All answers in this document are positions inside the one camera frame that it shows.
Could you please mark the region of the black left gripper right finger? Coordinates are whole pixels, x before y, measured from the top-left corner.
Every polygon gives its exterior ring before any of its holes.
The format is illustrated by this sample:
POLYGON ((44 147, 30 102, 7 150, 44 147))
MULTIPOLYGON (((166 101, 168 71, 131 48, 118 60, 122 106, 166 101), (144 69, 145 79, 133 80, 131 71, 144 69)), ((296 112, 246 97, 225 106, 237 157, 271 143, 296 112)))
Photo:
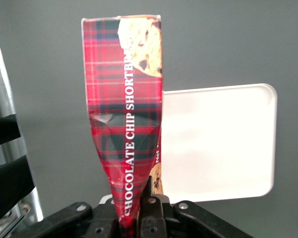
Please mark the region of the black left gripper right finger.
POLYGON ((164 194, 153 193, 153 180, 149 177, 141 195, 141 208, 138 219, 139 238, 168 238, 163 204, 170 202, 164 194))

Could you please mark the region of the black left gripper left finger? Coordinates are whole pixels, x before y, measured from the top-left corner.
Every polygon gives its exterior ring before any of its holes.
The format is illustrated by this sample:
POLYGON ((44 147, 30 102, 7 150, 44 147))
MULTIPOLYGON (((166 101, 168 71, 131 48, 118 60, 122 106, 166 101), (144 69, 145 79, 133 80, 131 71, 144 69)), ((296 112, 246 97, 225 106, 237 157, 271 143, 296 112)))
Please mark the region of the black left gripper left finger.
POLYGON ((119 238, 120 231, 112 197, 104 197, 93 209, 92 235, 94 238, 119 238))

